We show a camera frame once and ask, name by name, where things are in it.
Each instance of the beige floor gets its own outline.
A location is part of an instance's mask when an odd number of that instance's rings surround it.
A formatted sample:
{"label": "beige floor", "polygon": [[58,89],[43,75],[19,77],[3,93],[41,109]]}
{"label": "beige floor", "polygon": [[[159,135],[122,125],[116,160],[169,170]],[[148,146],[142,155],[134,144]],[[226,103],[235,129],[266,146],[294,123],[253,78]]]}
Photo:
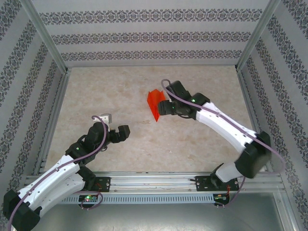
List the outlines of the beige floor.
{"label": "beige floor", "polygon": [[88,164],[92,171],[212,171],[235,160],[235,149],[206,125],[171,115],[155,122],[147,94],[161,90],[163,78],[180,80],[251,128],[234,66],[73,68],[45,170],[88,132],[92,115],[103,113],[112,114],[111,128],[127,124],[131,134],[98,154]]}

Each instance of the patterned wallpaper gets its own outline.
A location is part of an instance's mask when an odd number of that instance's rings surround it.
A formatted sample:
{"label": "patterned wallpaper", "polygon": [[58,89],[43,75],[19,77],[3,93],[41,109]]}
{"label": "patterned wallpaper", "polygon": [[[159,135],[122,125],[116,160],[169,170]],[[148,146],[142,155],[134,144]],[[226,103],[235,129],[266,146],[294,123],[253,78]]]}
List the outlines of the patterned wallpaper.
{"label": "patterned wallpaper", "polygon": [[33,0],[68,67],[236,64],[269,0]]}
{"label": "patterned wallpaper", "polygon": [[0,230],[3,196],[33,173],[62,75],[17,0],[0,0]]}
{"label": "patterned wallpaper", "polygon": [[[308,6],[284,0],[242,70],[260,129],[286,162],[282,175],[300,230],[308,230]],[[279,162],[273,159],[275,168]]]}

